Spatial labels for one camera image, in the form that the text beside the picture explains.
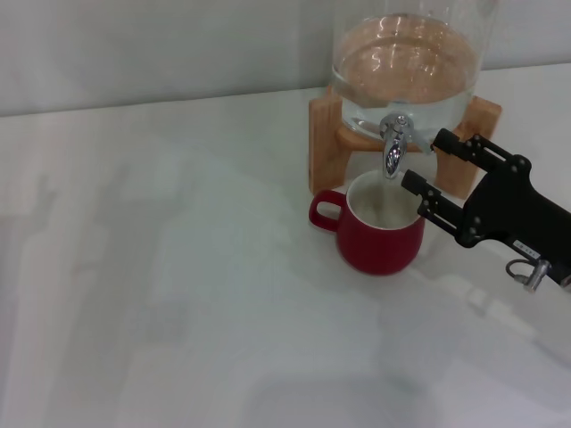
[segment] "glass jar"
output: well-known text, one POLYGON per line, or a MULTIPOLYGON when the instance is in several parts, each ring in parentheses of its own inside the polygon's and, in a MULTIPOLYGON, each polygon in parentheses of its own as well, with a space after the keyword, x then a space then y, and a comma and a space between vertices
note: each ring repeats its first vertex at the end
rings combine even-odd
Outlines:
POLYGON ((433 139, 454 129, 474 93, 499 0, 337 0, 332 87, 343 121, 379 138, 406 114, 433 139))

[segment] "white wall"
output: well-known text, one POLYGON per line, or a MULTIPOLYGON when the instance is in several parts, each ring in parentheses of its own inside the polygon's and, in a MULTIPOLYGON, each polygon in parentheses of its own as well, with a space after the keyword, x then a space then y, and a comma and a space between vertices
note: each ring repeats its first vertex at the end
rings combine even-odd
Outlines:
MULTIPOLYGON (((571 62, 571 1, 503 1, 487 68, 571 62)), ((0 115, 323 85, 331 4, 3 0, 0 115)))

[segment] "wooden stand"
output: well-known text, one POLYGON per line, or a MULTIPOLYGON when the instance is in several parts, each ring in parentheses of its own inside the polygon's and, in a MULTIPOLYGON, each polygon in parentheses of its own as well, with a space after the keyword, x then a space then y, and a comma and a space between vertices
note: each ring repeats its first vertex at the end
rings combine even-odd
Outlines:
MULTIPOLYGON (((323 98, 310 101, 310 190, 315 194, 344 183, 352 152, 380 152, 382 141, 362 136, 347 128, 341 118, 343 100, 330 90, 323 98)), ((460 141, 474 134, 491 139, 501 107, 475 96, 454 133, 460 141)), ((409 152, 420 152, 410 145, 409 152)), ((477 166, 436 149, 438 170, 435 185, 460 199, 466 199, 476 178, 477 166)))

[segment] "red mug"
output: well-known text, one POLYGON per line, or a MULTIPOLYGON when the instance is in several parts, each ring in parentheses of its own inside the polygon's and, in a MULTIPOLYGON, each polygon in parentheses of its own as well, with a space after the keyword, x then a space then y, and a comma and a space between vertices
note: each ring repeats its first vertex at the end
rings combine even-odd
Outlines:
POLYGON ((357 177, 347 194, 318 193, 310 222, 337 234, 337 247, 354 268, 371 275, 403 270, 417 257, 425 220, 417 213, 421 199, 401 187, 400 177, 381 181, 378 171, 357 177), (339 219, 318 212, 322 202, 341 207, 339 219))

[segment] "mug rim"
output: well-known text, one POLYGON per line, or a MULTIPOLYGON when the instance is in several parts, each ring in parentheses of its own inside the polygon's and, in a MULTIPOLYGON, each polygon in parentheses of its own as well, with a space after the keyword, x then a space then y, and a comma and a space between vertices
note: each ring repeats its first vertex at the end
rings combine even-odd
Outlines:
MULTIPOLYGON (((414 226, 420 219, 422 219, 422 217, 420 215, 418 215, 417 212, 416 213, 416 217, 414 218, 414 220, 410 221, 407 225, 405 226, 401 226, 401 227, 380 227, 380 226, 373 226, 369 223, 367 223, 365 220, 363 220, 361 217, 359 217, 355 211, 353 210, 352 206, 351 206, 351 200, 350 200, 350 195, 351 193, 354 191, 355 187, 358 186, 359 182, 362 181, 363 179, 365 179, 366 176, 370 176, 372 174, 379 174, 379 171, 377 170, 372 170, 372 171, 368 171, 365 172, 364 174, 361 174, 360 176, 356 177, 352 183, 349 185, 349 188, 347 189, 347 194, 345 195, 345 199, 347 201, 347 208, 349 208, 349 211, 351 212, 351 214, 357 219, 359 220, 360 223, 362 223, 363 225, 367 226, 367 227, 371 227, 373 229, 376 230, 384 230, 387 232, 390 231, 399 231, 399 230, 403 230, 406 229, 408 227, 414 226)), ((397 180, 402 180, 402 177, 404 176, 404 174, 402 172, 399 172, 398 177, 395 178, 397 180)))

